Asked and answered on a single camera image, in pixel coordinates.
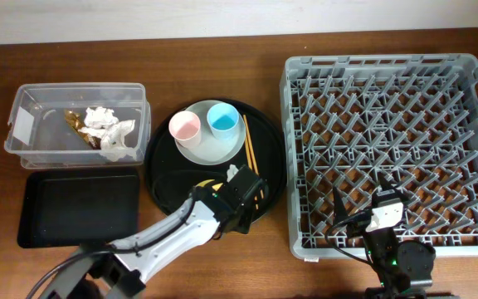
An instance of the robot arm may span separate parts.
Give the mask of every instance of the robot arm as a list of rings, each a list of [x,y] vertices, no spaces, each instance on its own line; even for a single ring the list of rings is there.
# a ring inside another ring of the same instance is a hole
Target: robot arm
[[[182,221],[182,216],[188,212],[192,201],[191,198],[186,200],[176,212],[143,232],[113,241],[111,244],[119,249],[129,249],[158,238]],[[115,256],[129,271],[138,270],[141,273],[139,280],[147,283],[154,274],[182,253],[209,241],[218,228],[219,222],[214,218],[213,211],[203,202],[197,201],[185,225],[163,241],[144,249],[139,254],[115,254]]]
[[[368,264],[378,274],[382,287],[368,288],[366,298],[425,298],[425,288],[432,285],[435,250],[416,240],[398,242],[393,227],[402,220],[409,199],[382,175],[379,183],[381,189],[372,195],[372,206],[352,216],[347,214],[339,191],[333,190],[334,225],[326,240],[335,228],[344,225],[349,238],[363,238],[366,261],[334,248]]]
[[[53,269],[56,276],[40,298],[102,298],[96,285],[85,280],[86,274],[102,278],[109,285],[104,298],[138,297],[153,275],[216,233],[248,233],[254,198],[261,191],[268,194],[265,182],[245,166],[227,183],[194,187],[176,212],[152,227],[115,240],[106,248],[80,246]],[[53,271],[32,288],[27,298],[32,298]]]

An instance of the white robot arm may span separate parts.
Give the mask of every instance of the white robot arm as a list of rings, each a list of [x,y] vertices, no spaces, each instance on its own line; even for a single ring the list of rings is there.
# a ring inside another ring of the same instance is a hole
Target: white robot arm
[[[80,246],[70,258],[48,272],[29,292],[56,274],[40,298],[134,298],[147,281],[187,250],[211,240],[216,233],[248,233],[254,198],[265,182],[243,166],[230,182],[195,187],[174,213],[133,236],[100,248]],[[86,274],[102,278],[110,290],[104,296]]]
[[[166,219],[156,223],[141,233],[128,238],[113,241],[111,244],[119,249],[129,249],[138,244],[148,243],[163,235],[182,221],[182,216],[188,212],[193,199],[188,199],[176,212]],[[187,250],[209,241],[219,228],[219,222],[213,217],[214,213],[203,202],[196,202],[193,211],[185,225],[174,231],[163,241],[141,251],[138,254],[115,254],[119,261],[130,271],[138,270],[143,283],[154,274],[167,266],[170,262]]]

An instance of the blue cup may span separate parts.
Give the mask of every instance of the blue cup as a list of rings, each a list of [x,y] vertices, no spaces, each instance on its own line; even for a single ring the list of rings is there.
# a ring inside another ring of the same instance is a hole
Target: blue cup
[[[237,134],[239,112],[230,104],[219,103],[207,112],[207,122],[215,138],[227,140]]]

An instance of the plastic container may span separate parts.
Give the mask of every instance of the plastic container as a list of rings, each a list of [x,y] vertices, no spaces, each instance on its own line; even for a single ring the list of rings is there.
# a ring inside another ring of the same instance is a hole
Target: plastic container
[[[411,203],[395,227],[437,256],[478,256],[478,61],[469,54],[308,56],[280,82],[290,250],[343,257],[324,234],[332,188],[349,213],[370,205],[378,173]],[[364,257],[345,230],[328,236]]]
[[[64,109],[80,112],[103,106],[119,120],[135,120],[125,144],[132,149],[90,146],[66,123]],[[17,91],[5,150],[22,157],[26,169],[142,164],[150,138],[150,105],[138,83],[27,84]],[[106,156],[123,156],[115,162]]]

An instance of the wooden table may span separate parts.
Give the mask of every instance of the wooden table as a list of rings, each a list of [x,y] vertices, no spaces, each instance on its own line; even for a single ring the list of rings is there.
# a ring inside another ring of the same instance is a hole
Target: wooden table
[[[29,171],[3,149],[17,88],[44,82],[140,82],[153,128],[194,100],[243,100],[279,125],[285,59],[305,55],[466,52],[478,57],[478,29],[356,32],[278,37],[76,42],[0,46],[0,298],[24,297],[74,248],[22,249],[16,243]],[[142,184],[139,226],[163,218]],[[478,258],[440,258],[433,292],[478,297]],[[308,263],[289,250],[285,200],[251,233],[228,234],[182,255],[149,281],[146,297],[337,297],[377,286],[367,266],[350,260]]]

